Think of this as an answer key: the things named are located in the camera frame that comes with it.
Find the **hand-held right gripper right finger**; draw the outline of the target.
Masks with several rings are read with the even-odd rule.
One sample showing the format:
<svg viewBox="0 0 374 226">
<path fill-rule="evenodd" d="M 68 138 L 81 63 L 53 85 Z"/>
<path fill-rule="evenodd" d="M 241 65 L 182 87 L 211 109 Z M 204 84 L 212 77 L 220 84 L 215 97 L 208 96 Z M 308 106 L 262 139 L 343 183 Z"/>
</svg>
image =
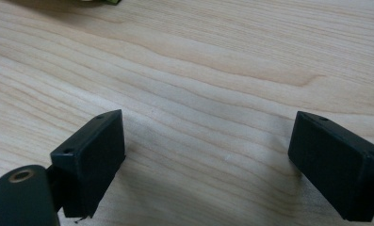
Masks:
<svg viewBox="0 0 374 226">
<path fill-rule="evenodd" d="M 288 156 L 343 219 L 373 219 L 373 143 L 327 118 L 300 111 Z"/>
</svg>

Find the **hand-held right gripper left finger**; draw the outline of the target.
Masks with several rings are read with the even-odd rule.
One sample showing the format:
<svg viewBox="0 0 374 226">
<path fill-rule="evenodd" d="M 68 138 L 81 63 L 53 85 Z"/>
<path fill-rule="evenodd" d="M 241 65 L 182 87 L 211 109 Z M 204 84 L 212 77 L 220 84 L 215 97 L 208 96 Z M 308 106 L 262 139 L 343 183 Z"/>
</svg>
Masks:
<svg viewBox="0 0 374 226">
<path fill-rule="evenodd" d="M 55 208 L 67 218 L 91 218 L 125 159 L 122 112 L 92 118 L 50 156 Z"/>
</svg>

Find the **green object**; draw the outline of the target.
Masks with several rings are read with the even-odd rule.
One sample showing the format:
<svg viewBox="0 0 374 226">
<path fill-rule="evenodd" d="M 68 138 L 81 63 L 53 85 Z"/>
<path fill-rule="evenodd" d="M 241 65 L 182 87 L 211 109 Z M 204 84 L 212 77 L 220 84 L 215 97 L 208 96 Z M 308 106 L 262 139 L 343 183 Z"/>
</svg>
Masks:
<svg viewBox="0 0 374 226">
<path fill-rule="evenodd" d="M 83 1 L 83 2 L 102 2 L 102 3 L 113 5 L 113 6 L 116 6 L 121 2 L 121 0 L 80 0 L 80 1 Z"/>
</svg>

